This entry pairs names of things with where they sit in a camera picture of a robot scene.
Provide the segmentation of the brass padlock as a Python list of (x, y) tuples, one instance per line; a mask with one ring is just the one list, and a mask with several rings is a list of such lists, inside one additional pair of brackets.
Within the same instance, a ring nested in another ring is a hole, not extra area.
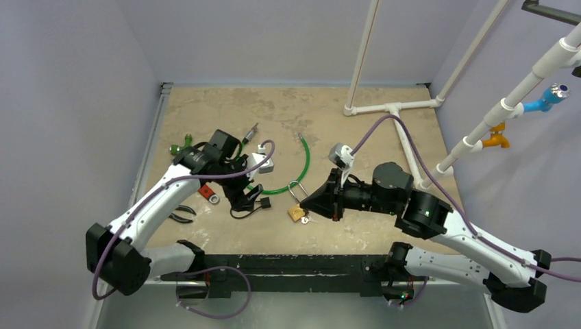
[(293, 196), (294, 200), (296, 201), (296, 204), (293, 207), (288, 209), (288, 211), (287, 211), (288, 216), (294, 222), (300, 222), (300, 219), (302, 217), (305, 217), (305, 216), (309, 217), (309, 216), (308, 216), (308, 211), (304, 210), (300, 206), (300, 202), (301, 202), (300, 198), (298, 198), (298, 196), (296, 196), (296, 194), (293, 192), (293, 188), (296, 186), (298, 186), (303, 191), (303, 193), (305, 194), (306, 197), (309, 196), (309, 193), (298, 180), (293, 180), (293, 181), (289, 182), (289, 184), (287, 186), (288, 192)]

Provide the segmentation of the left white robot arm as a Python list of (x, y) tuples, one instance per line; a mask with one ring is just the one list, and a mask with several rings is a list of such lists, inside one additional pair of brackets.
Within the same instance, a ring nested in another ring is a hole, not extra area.
[(86, 264), (93, 274), (94, 299), (103, 300), (116, 291), (131, 295), (148, 279), (166, 273), (179, 272), (187, 280), (202, 276), (204, 261), (194, 245), (176, 242), (169, 248), (147, 249), (147, 244), (171, 213), (205, 183), (220, 185), (232, 210), (254, 207), (263, 188), (246, 188), (271, 160), (275, 143), (267, 139), (260, 143), (259, 152), (237, 156), (239, 145), (237, 138), (216, 130), (209, 141), (176, 155), (153, 188), (122, 215), (107, 225), (89, 227)]

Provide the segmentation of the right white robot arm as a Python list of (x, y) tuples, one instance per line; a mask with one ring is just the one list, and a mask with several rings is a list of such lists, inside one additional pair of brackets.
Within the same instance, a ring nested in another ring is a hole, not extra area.
[(413, 177), (394, 162), (379, 164), (370, 183), (355, 176), (342, 183), (341, 176), (340, 169), (332, 169), (326, 182), (300, 201), (300, 208), (333, 221), (342, 219), (347, 209), (392, 215), (404, 234), (457, 252), (437, 254), (394, 242), (384, 261), (390, 277), (435, 277), (471, 285), (518, 313), (529, 313), (545, 302), (547, 287), (539, 277), (550, 267), (548, 252), (522, 250), (469, 227), (459, 210), (414, 189)]

